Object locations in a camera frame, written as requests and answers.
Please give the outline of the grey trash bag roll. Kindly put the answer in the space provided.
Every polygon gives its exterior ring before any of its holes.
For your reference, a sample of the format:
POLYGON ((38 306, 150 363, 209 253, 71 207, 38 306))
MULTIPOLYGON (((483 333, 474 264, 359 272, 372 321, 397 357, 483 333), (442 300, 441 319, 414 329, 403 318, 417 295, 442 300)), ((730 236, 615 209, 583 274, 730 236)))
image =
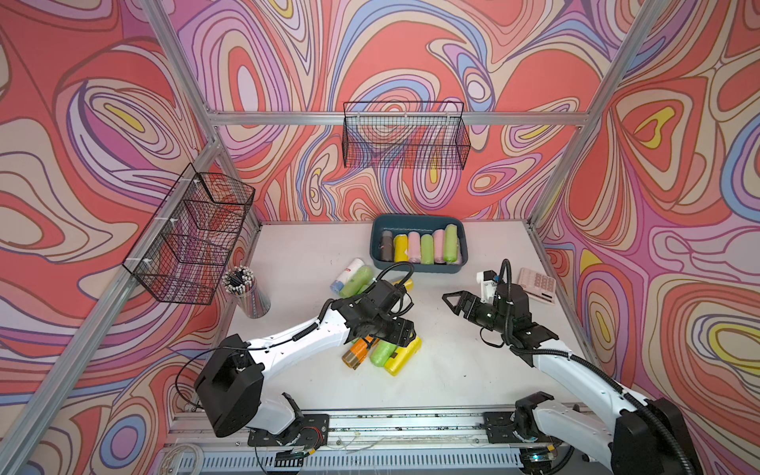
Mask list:
POLYGON ((385 230, 381 233, 380 259, 384 262, 394 261, 394 236, 389 230, 385 230))

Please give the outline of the light green roll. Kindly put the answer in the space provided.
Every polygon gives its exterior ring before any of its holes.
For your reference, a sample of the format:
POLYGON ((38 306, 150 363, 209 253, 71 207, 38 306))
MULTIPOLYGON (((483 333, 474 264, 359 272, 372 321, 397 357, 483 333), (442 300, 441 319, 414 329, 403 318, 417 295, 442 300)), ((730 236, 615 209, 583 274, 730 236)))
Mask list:
POLYGON ((445 227, 445 240, 443 241, 443 260, 446 263, 457 264, 459 262, 459 237, 458 227, 449 224, 445 227))

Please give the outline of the teal plastic storage box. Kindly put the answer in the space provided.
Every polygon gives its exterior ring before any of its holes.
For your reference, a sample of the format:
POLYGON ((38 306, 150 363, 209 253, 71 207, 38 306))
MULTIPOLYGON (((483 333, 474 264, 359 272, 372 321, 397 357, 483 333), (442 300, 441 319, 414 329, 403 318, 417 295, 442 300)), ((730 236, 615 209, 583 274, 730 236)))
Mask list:
POLYGON ((384 232, 390 232, 394 238, 397 235, 408 235, 410 232, 418 232, 422 236, 423 234, 432 234, 439 229, 444 230, 448 225, 457 226, 457 239, 459 253, 461 254, 459 263, 414 263, 415 273, 455 274, 461 271, 468 262, 467 237, 464 225, 457 219, 443 216, 384 214, 375 218, 369 239, 369 255, 373 264, 378 269, 385 269, 393 263, 393 261, 381 259, 384 232))

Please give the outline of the thin pink trash bag roll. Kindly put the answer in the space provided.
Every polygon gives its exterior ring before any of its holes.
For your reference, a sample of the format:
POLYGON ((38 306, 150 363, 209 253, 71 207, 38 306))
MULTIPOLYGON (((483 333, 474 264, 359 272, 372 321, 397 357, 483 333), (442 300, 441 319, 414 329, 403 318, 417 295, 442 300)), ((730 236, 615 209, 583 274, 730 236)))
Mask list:
POLYGON ((422 241, 418 232, 408 233, 408 259, 411 263, 422 262, 422 241))

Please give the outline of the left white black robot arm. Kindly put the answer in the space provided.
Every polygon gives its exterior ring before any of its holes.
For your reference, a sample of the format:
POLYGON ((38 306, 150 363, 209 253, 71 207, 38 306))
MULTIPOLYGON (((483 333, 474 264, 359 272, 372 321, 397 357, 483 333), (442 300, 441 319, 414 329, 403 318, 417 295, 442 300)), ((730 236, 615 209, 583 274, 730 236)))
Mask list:
POLYGON ((369 338, 409 346, 416 332, 404 317, 414 303, 401 305, 407 295, 405 284, 377 280, 362 293, 326 300, 318 316, 287 331, 246 342, 238 334, 225 338, 194 383, 214 435, 244 428, 271 435, 290 431, 300 419, 293 398, 262 393, 279 373, 318 353, 369 338))

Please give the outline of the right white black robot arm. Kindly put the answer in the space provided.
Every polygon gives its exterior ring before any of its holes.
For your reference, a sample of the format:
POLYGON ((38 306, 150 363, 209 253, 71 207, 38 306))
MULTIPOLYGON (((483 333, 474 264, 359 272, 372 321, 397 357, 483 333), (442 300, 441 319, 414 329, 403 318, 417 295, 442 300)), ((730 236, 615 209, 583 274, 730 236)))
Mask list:
POLYGON ((617 382, 575 354, 550 329, 534 322, 528 295, 498 282, 491 302, 468 292, 441 297, 453 314, 501 337, 503 348, 549 376, 588 409, 577 412, 544 391, 516 401, 508 424, 515 439, 555 437, 614 474, 701 474, 681 410, 617 382))

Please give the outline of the orange trash bag roll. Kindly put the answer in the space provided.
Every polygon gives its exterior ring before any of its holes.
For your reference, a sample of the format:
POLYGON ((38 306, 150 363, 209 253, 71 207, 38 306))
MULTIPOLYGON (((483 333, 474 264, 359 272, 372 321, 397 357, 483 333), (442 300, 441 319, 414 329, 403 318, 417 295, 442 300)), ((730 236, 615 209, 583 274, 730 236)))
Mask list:
POLYGON ((377 342, 373 336, 357 338, 350 349, 342 356, 342 362, 350 369, 356 370, 369 356, 370 350, 377 342))

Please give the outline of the green roll beside yellow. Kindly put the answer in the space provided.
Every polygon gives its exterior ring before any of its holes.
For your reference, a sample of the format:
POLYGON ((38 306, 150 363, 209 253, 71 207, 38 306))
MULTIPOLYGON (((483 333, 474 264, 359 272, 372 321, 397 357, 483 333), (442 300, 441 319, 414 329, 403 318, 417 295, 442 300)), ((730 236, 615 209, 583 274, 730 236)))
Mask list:
POLYGON ((385 340, 378 340, 378 343, 373 347, 371 352, 370 361, 376 367, 383 367, 396 350, 396 344, 390 344, 390 342, 385 342, 385 340))

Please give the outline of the white blue trash bag roll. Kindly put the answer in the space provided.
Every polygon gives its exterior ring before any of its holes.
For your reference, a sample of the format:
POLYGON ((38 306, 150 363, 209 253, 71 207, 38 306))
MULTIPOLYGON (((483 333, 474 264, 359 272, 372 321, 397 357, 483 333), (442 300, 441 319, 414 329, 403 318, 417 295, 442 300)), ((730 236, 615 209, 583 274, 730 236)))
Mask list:
POLYGON ((344 270, 336 277, 334 282, 331 284, 330 289, 332 292, 338 294, 342 289, 344 289, 344 286, 346 286, 346 283, 356 275, 356 273, 365 265, 364 261, 361 258, 354 258, 346 267, 344 267, 344 270))

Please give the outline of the pink calculator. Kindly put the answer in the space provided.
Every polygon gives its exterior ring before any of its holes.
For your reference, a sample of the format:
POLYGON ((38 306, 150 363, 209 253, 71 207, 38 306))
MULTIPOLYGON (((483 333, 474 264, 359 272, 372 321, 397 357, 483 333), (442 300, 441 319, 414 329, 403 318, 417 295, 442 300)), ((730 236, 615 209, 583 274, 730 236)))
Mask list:
POLYGON ((518 285, 524 289, 528 296, 554 304, 556 301, 556 280, 546 274, 523 267, 518 277, 518 285))

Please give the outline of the clear cup of pencils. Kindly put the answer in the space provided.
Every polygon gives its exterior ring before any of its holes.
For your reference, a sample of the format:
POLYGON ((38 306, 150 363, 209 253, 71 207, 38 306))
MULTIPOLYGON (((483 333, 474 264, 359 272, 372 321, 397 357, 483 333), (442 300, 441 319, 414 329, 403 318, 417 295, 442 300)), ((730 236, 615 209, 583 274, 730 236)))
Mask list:
POLYGON ((260 289, 257 278, 249 267, 234 267, 226 272, 222 282, 226 292, 236 299, 245 316, 260 319, 269 312, 269 299, 260 289))

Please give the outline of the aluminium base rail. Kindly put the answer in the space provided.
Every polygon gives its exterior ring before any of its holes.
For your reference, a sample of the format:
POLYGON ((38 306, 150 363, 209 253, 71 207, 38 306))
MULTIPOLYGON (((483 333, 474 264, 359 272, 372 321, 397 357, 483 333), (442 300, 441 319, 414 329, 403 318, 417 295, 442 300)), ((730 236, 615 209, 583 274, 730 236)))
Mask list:
POLYGON ((218 439, 201 413, 179 417, 152 474, 605 473, 567 435, 520 439, 512 406, 307 411, 291 443, 245 427, 218 439))

